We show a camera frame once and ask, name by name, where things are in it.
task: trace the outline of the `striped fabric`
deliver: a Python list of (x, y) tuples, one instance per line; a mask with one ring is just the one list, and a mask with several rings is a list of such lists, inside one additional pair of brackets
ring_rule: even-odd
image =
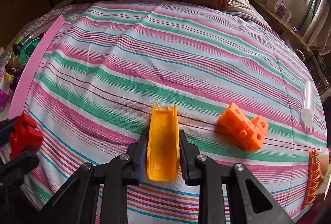
[[(98, 165), (124, 153), (148, 128), (153, 104), (177, 104), (189, 142), (218, 163), (244, 163), (291, 218), (300, 216), (308, 153), (326, 147), (325, 119), (314, 89), (314, 127), (301, 123), (303, 86), (313, 81), (269, 27), (242, 13), (122, 0), (51, 11), (19, 35), (60, 13), (66, 23), (39, 65), (25, 106), (44, 135), (40, 166), (23, 186), (37, 208), (82, 163)], [(250, 119), (261, 114), (268, 121), (261, 150), (240, 149), (216, 125), (231, 102)], [(8, 151), (1, 149), (5, 161)], [(230, 222), (226, 193), (224, 199)], [(196, 223), (198, 206), (198, 187), (185, 186), (181, 173), (175, 182), (144, 175), (139, 187), (127, 188), (129, 223)]]

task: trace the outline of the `white box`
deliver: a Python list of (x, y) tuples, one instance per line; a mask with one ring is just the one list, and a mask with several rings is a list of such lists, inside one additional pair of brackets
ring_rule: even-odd
[(277, 12), (279, 5), (282, 3), (282, 0), (268, 0), (265, 7), (271, 12)]

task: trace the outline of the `orange interlocking cubes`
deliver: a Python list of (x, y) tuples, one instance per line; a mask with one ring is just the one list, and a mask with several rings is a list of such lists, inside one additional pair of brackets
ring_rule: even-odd
[(269, 126), (261, 115), (249, 120), (235, 103), (223, 112), (218, 122), (249, 152), (261, 149)]

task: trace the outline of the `red ball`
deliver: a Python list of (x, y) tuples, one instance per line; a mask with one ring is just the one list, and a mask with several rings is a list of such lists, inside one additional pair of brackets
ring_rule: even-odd
[(42, 39), (42, 38), (44, 37), (45, 33), (46, 33), (46, 32), (43, 32), (43, 33), (41, 33), (40, 35), (38, 35), (38, 37), (37, 37), (37, 38), (40, 38), (40, 39)]

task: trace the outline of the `yellow panel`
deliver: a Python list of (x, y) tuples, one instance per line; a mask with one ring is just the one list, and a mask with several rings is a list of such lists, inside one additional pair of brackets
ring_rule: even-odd
[(154, 181), (174, 181), (179, 167), (177, 105), (173, 109), (153, 105), (149, 127), (146, 169)]

